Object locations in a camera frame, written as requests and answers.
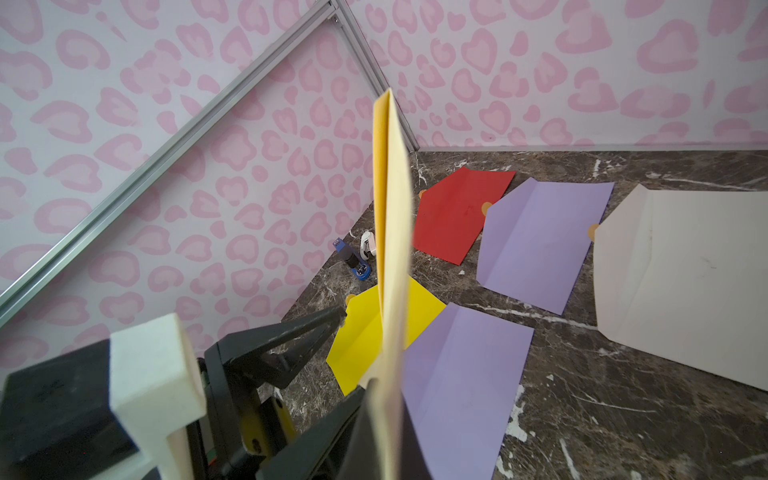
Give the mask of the lilac envelope with butterfly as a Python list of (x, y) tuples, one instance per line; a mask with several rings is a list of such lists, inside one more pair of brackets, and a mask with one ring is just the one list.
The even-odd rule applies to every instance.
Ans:
[(480, 245), (485, 288), (560, 315), (614, 189), (607, 183), (525, 180), (492, 205)]

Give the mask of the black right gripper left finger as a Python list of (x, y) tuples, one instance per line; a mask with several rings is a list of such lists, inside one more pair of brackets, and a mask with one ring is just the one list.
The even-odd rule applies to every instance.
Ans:
[(378, 447), (374, 438), (370, 413), (370, 397), (378, 390), (377, 383), (369, 383), (356, 413), (351, 436), (343, 462), (337, 475), (341, 480), (379, 480), (381, 476)]

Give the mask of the cream white envelope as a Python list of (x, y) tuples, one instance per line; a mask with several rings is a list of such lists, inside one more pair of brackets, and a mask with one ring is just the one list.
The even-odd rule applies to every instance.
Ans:
[(605, 337), (766, 389), (766, 193), (639, 185), (597, 228), (593, 262)]

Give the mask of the red envelope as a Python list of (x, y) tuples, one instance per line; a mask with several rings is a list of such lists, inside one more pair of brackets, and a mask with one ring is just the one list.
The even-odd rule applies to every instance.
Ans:
[(483, 229), (483, 205), (499, 201), (515, 175), (462, 167), (426, 190), (420, 197), (413, 247), (461, 264)]

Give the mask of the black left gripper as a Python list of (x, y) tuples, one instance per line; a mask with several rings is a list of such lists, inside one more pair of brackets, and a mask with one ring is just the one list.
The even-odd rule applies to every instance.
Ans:
[(286, 388), (343, 323), (334, 306), (226, 335), (198, 360), (207, 412), (187, 426), (194, 479), (340, 479), (366, 390), (357, 387), (297, 438)]

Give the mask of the yellow envelope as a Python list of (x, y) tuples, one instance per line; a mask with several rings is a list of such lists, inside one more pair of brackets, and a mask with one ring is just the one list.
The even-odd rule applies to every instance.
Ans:
[[(409, 347), (445, 308), (445, 303), (410, 279), (405, 346)], [(343, 395), (349, 395), (367, 381), (381, 351), (383, 330), (378, 286), (353, 296), (346, 313), (326, 358)]]

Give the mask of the tan kraft envelope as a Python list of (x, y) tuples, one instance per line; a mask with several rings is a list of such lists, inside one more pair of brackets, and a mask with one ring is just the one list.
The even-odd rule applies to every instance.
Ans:
[(367, 395), (373, 442), (381, 479), (400, 477), (403, 351), (411, 256), (413, 199), (408, 151), (394, 93), (374, 103), (374, 220), (377, 278), (382, 320), (381, 353), (373, 391)]

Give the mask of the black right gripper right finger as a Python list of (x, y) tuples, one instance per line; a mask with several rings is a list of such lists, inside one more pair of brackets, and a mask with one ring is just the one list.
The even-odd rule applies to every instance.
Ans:
[(401, 480), (432, 480), (428, 466), (420, 447), (406, 401), (401, 397), (402, 425), (400, 447)]

